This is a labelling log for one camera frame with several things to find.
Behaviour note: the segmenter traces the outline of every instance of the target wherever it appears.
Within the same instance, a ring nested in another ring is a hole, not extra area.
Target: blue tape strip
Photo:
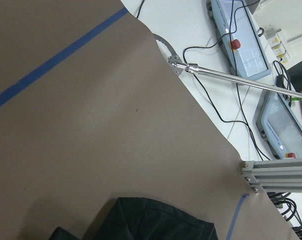
[[[242,204],[248,196],[249,196],[249,194],[242,195],[239,203],[237,204],[237,207],[236,207],[235,213],[233,215],[233,219],[232,219],[229,231],[227,232],[226,240],[231,240],[233,230],[234,230],[234,227],[235,227],[235,223],[236,223],[237,217],[239,216]]]
[[[71,54],[73,54],[75,51],[79,50],[81,47],[83,47],[85,44],[87,44],[90,40],[95,38],[97,35],[99,35],[101,32],[103,32],[105,29],[107,29],[109,26],[111,26],[113,23],[115,23],[117,20],[122,18],[124,15],[128,13],[128,10],[124,7],[120,11],[116,12],[114,15],[109,17],[107,20],[96,26],[94,29],[89,31],[87,34],[76,40],[74,43],[72,43],[70,46],[59,52],[57,55],[50,58],[48,61],[43,63],[41,66],[30,72],[25,77],[21,78],[16,84],[10,86],[7,88],[4,92],[0,94],[0,106],[5,104],[7,101],[9,101],[11,98],[22,92],[24,89],[26,89],[30,84],[38,80],[41,76],[46,74],[48,71],[50,71],[52,68],[54,68],[56,65],[58,65],[60,62],[65,60],[67,57],[69,57]]]

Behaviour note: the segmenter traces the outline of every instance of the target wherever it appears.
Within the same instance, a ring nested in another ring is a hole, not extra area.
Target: white wall
[[[284,46],[291,56],[287,68],[302,61],[302,0],[263,0],[254,18],[266,35],[282,30]]]

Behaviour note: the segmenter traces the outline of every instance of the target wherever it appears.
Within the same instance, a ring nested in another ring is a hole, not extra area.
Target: black fabric
[[[120,197],[94,240],[218,240],[213,223],[147,198]]]
[[[54,230],[49,240],[79,240],[61,227]]]
[[[288,69],[291,82],[297,92],[302,91],[302,61]]]

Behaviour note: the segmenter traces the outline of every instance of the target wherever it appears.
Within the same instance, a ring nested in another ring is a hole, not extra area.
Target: device screen
[[[274,95],[268,122],[280,137],[288,152],[295,153],[297,158],[302,158],[302,131],[278,94]]]
[[[231,0],[220,0],[222,8],[224,10],[228,24],[230,25],[231,13],[232,13],[232,1]],[[232,29],[231,32],[234,32],[235,22],[234,15],[235,10],[239,7],[244,6],[243,2],[240,0],[234,1],[233,6],[233,19],[232,19]],[[260,72],[267,70],[267,65],[261,53],[261,49],[256,40],[254,29],[250,20],[247,16],[245,8],[240,8],[236,11],[236,25],[237,31],[232,34],[233,39],[238,39],[241,43],[241,47],[237,49],[242,60],[245,71],[248,77],[256,75]]]

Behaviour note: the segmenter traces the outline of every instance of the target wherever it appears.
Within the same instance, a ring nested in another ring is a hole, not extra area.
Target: white tabletop
[[[131,14],[134,16],[137,15],[141,0],[122,0],[122,2]],[[217,41],[215,25],[208,17],[206,1],[203,0],[146,0],[139,20],[152,33],[166,39],[181,58],[183,57],[183,49],[186,47],[211,46]],[[272,62],[277,60],[277,58],[264,36],[260,37],[260,41],[268,62],[272,65]],[[158,42],[158,45],[163,57],[167,59],[171,54],[162,43]],[[229,73],[230,64],[218,46],[211,49],[191,49],[187,51],[186,59],[189,63],[197,63],[201,67]],[[250,140],[247,128],[242,123],[224,123],[220,121],[205,92],[195,78],[187,72],[183,72],[179,78],[223,136],[236,148],[241,159],[243,161],[260,161],[256,149]],[[235,84],[200,75],[198,78],[206,87],[224,120],[243,121]],[[276,71],[273,71],[271,75],[260,79],[259,82],[273,85],[275,78]],[[269,146],[260,137],[255,120],[253,120],[262,91],[247,86],[239,86],[239,89],[243,109],[256,138],[257,145],[268,157],[273,158]],[[302,112],[298,101],[293,101],[292,110],[302,125]],[[300,195],[296,193],[295,196],[297,197],[294,199],[300,201],[298,196],[301,195],[302,193]],[[302,215],[301,205],[299,205],[299,211]]]

